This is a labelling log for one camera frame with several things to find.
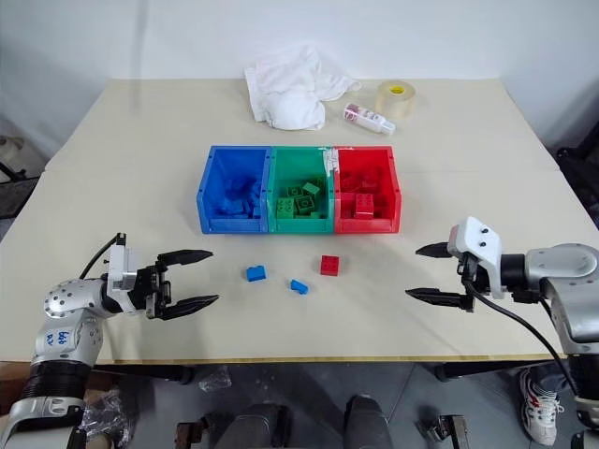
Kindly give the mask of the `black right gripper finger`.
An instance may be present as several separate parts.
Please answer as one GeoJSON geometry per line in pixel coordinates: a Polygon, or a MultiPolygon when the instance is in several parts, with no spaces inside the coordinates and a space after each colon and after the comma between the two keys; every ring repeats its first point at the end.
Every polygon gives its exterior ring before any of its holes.
{"type": "Polygon", "coordinates": [[[417,300],[434,306],[468,308],[469,299],[466,295],[459,293],[442,292],[437,288],[418,287],[408,289],[405,293],[417,300]]]}
{"type": "Polygon", "coordinates": [[[447,242],[428,244],[417,249],[416,254],[432,258],[451,258],[452,254],[449,252],[447,245],[447,242]]]}

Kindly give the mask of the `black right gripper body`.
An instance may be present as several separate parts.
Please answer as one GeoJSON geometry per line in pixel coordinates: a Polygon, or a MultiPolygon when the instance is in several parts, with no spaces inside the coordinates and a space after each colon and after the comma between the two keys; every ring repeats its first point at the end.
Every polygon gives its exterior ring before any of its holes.
{"type": "Polygon", "coordinates": [[[479,260],[470,253],[463,253],[460,256],[457,273],[465,288],[465,294],[460,300],[460,308],[464,311],[473,311],[475,296],[472,290],[481,295],[488,292],[488,273],[480,266],[479,260]]]}

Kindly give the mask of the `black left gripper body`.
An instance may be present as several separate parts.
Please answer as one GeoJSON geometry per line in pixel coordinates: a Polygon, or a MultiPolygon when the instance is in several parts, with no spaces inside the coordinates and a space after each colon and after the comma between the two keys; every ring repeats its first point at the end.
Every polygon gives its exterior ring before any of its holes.
{"type": "Polygon", "coordinates": [[[168,320],[171,291],[170,282],[165,280],[167,270],[161,261],[137,270],[130,300],[135,310],[144,311],[149,319],[168,320]]]}

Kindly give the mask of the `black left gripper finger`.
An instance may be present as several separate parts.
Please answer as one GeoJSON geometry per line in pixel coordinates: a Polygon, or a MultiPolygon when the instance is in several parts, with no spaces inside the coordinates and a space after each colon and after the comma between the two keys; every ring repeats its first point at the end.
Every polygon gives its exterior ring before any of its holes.
{"type": "Polygon", "coordinates": [[[219,298],[218,295],[208,295],[203,297],[191,297],[182,299],[175,305],[165,307],[160,314],[161,320],[172,320],[181,318],[209,307],[219,298]]]}
{"type": "Polygon", "coordinates": [[[195,264],[212,256],[213,253],[206,250],[178,250],[159,254],[156,265],[166,271],[169,266],[195,264]]]}

